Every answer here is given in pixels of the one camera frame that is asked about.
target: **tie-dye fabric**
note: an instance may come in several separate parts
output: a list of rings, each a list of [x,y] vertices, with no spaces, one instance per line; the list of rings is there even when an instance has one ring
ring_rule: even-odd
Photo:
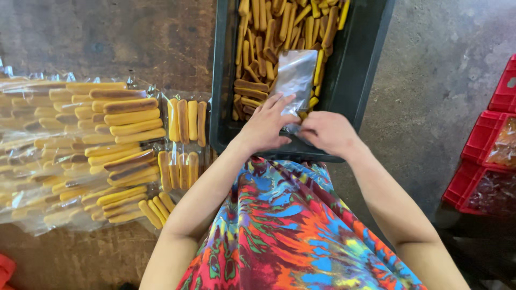
[[[178,289],[426,289],[324,165],[251,158]]]

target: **crate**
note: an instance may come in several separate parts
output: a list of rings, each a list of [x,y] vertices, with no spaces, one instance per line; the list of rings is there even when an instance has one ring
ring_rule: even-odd
[[[488,109],[516,113],[516,54],[512,55],[507,63]]]
[[[489,168],[514,170],[514,168],[511,169],[504,165],[487,162],[494,143],[510,117],[516,117],[516,114],[483,111],[471,131],[460,157]]]
[[[321,95],[315,109],[343,114],[356,131],[359,130],[364,116],[394,2],[395,0],[351,0],[346,25],[344,30],[335,35],[333,54],[326,65]],[[217,1],[209,142],[218,153],[226,148],[245,124],[231,119],[239,20],[237,7],[238,1]],[[277,150],[259,152],[258,155],[296,162],[344,161],[293,135],[281,134],[292,138],[292,143]]]
[[[455,172],[441,200],[451,204],[461,213],[487,215],[484,212],[467,207],[467,202],[475,188],[477,188],[481,178],[488,171],[516,174],[514,171],[486,168],[465,160],[461,163],[457,172]]]

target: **red plastic crate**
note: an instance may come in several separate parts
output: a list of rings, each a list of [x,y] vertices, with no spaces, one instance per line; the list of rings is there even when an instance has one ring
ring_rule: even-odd
[[[489,110],[516,112],[516,54],[512,55],[488,106]]]
[[[505,165],[487,162],[494,143],[498,139],[507,119],[510,117],[516,117],[516,114],[489,110],[483,111],[478,117],[473,130],[471,130],[470,137],[467,139],[460,157],[489,168],[515,170]]]
[[[457,172],[455,172],[441,200],[451,204],[461,213],[487,215],[484,212],[474,210],[467,206],[471,194],[475,188],[477,188],[482,176],[484,176],[487,171],[516,174],[514,171],[486,168],[469,161],[463,161],[459,169],[457,169]]]

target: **wooden table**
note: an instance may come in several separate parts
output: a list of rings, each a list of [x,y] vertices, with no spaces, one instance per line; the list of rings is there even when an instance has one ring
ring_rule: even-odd
[[[134,75],[158,88],[211,90],[214,0],[4,0],[0,55],[14,72]],[[38,237],[0,225],[16,289],[116,289],[138,284],[156,236],[137,222]]]

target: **person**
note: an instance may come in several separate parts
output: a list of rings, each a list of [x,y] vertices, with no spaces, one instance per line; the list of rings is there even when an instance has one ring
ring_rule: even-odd
[[[258,107],[185,194],[140,289],[469,289],[431,223],[344,116],[311,112],[301,135],[349,163],[397,255],[337,197],[324,165],[252,156],[291,142],[279,131],[300,122],[280,114],[293,98]]]

